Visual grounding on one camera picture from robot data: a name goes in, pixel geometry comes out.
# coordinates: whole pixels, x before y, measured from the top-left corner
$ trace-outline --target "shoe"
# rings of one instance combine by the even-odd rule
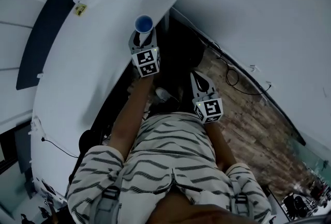
[[[174,98],[177,102],[179,102],[174,96],[168,93],[166,89],[163,89],[161,87],[157,87],[155,93],[163,102],[168,101],[170,98]]]

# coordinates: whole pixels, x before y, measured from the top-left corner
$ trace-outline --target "yellow label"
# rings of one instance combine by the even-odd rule
[[[86,10],[87,6],[85,4],[78,3],[74,9],[74,13],[78,16],[81,16],[83,12]]]

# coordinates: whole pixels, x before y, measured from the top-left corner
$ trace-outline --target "cable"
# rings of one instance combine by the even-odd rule
[[[65,154],[67,154],[68,156],[78,159],[78,157],[73,156],[73,155],[70,155],[69,153],[67,153],[67,152],[65,152],[63,149],[61,149],[60,147],[56,146],[52,141],[46,140],[45,138],[41,138],[41,141],[42,141],[42,142],[43,142],[43,141],[50,142],[50,143],[52,143],[55,147],[57,147],[59,150],[63,151]]]
[[[217,43],[215,43],[215,42],[212,42],[212,43],[218,47],[218,49],[220,50],[220,52],[222,52],[221,47],[220,47]],[[258,93],[258,94],[245,93],[245,92],[243,92],[243,91],[237,89],[237,88],[234,87],[234,86],[239,82],[239,79],[240,79],[240,77],[239,77],[239,73],[238,73],[235,69],[231,69],[231,68],[230,68],[228,62],[222,58],[222,53],[220,54],[220,56],[219,56],[217,59],[221,59],[221,60],[223,60],[223,61],[225,62],[225,64],[227,65],[227,72],[226,72],[226,74],[225,74],[225,80],[226,80],[226,82],[227,82],[227,84],[228,84],[229,86],[231,86],[232,88],[234,88],[234,89],[237,90],[238,92],[241,92],[241,93],[243,93],[243,94],[247,94],[247,95],[261,95],[261,94],[266,93],[266,92],[271,88],[271,85],[269,84],[268,89],[266,89],[266,90],[264,90],[263,92]],[[230,72],[230,71],[233,71],[233,72],[235,72],[235,73],[237,74],[237,81],[236,81],[234,84],[231,84],[230,81],[229,81],[229,72]]]

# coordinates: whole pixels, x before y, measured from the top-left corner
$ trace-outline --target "floor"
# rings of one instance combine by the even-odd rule
[[[224,116],[219,127],[239,162],[247,164],[260,185],[268,185],[278,201],[293,187],[306,187],[312,175],[293,155],[289,143],[296,133],[288,121],[262,96],[242,94],[225,81],[227,66],[207,49],[198,70],[209,76],[222,98]],[[259,93],[244,77],[241,91]]]

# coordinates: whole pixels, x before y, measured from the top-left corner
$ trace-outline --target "white table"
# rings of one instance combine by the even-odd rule
[[[34,103],[33,118],[40,119],[48,140],[79,155],[80,136],[91,128],[130,63],[128,41],[136,17],[147,14],[156,25],[175,1],[100,0],[80,17],[74,11],[68,15],[46,60]],[[31,136],[31,157],[37,189],[44,179],[63,196],[77,159],[42,142],[37,133]]]

